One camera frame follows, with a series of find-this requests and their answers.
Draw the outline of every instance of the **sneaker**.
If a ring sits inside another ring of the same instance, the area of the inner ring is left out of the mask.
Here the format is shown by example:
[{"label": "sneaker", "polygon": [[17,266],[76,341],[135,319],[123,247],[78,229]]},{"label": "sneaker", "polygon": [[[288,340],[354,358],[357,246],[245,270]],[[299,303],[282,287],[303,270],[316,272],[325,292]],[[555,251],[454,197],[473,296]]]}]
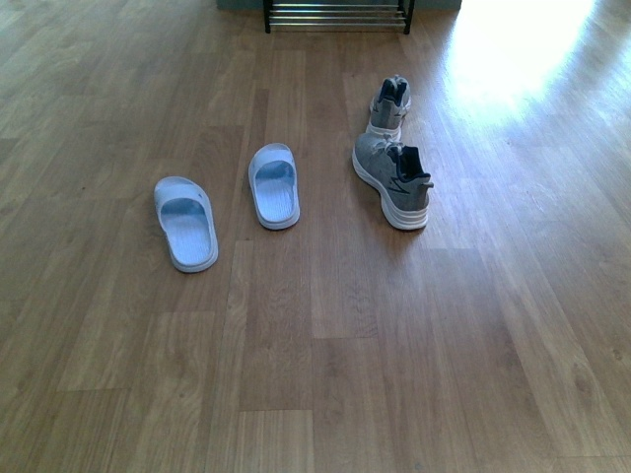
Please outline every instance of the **sneaker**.
[{"label": "sneaker", "polygon": [[371,100],[371,120],[367,133],[401,139],[401,122],[412,106],[410,86],[401,76],[388,77]]},{"label": "sneaker", "polygon": [[417,230],[427,225],[427,190],[434,184],[421,167],[418,148],[364,133],[353,148],[353,168],[378,190],[384,215],[393,227]]}]

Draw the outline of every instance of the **white sneaker sole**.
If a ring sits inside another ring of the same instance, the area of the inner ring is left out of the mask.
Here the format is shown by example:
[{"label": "white sneaker sole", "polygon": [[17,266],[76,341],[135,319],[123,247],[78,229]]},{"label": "white sneaker sole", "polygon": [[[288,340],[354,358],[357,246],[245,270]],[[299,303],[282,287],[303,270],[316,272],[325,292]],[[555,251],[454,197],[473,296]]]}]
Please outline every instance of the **white sneaker sole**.
[{"label": "white sneaker sole", "polygon": [[364,182],[375,187],[382,196],[382,210],[389,224],[399,230],[420,230],[427,226],[427,207],[417,211],[404,211],[396,207],[384,185],[368,174],[357,161],[355,148],[353,148],[353,168]]},{"label": "white sneaker sole", "polygon": [[[371,104],[368,110],[372,113],[373,107],[375,105],[375,98],[371,99]],[[398,127],[393,130],[389,130],[387,128],[380,128],[378,126],[373,126],[371,124],[370,118],[368,119],[368,126],[366,127],[366,133],[371,133],[372,135],[384,137],[384,135],[390,135],[394,141],[401,141],[401,125],[403,124],[403,119],[410,108],[412,107],[412,97],[409,98],[407,103],[401,109],[401,122]]]}]

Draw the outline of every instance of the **white slipper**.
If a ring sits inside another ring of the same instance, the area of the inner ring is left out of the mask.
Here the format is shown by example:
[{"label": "white slipper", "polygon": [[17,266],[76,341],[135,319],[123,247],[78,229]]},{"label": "white slipper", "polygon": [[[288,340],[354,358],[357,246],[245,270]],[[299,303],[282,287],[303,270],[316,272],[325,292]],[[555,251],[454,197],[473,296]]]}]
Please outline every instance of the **white slipper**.
[{"label": "white slipper", "polygon": [[175,268],[196,273],[217,261],[213,213],[203,189],[184,177],[165,177],[156,184],[154,198]]},{"label": "white slipper", "polygon": [[249,164],[248,176],[261,225],[269,230],[283,230],[298,222],[296,164],[286,145],[272,143],[258,150]]}]

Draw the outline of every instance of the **slipper strap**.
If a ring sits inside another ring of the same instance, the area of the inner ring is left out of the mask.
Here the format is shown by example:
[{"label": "slipper strap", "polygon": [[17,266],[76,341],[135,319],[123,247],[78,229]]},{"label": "slipper strap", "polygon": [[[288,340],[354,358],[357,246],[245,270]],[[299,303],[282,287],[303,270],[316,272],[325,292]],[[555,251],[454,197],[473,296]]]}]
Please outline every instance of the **slipper strap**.
[{"label": "slipper strap", "polygon": [[162,208],[169,202],[177,199],[188,199],[199,203],[204,212],[206,211],[207,198],[196,186],[190,184],[167,185],[164,188],[156,190],[156,210],[158,218],[162,222]]},{"label": "slipper strap", "polygon": [[255,170],[258,171],[265,165],[269,165],[270,163],[277,162],[285,162],[289,164],[292,168],[295,167],[294,157],[292,156],[291,151],[287,150],[269,150],[261,153],[256,157],[254,162]]}]

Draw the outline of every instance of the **shoe rack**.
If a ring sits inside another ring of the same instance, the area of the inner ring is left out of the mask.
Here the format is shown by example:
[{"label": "shoe rack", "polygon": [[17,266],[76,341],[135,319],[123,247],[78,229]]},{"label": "shoe rack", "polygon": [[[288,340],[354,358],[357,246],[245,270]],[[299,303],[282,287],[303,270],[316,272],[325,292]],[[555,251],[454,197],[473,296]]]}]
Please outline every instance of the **shoe rack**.
[{"label": "shoe rack", "polygon": [[263,0],[265,32],[410,33],[414,0],[389,4],[291,3]]}]

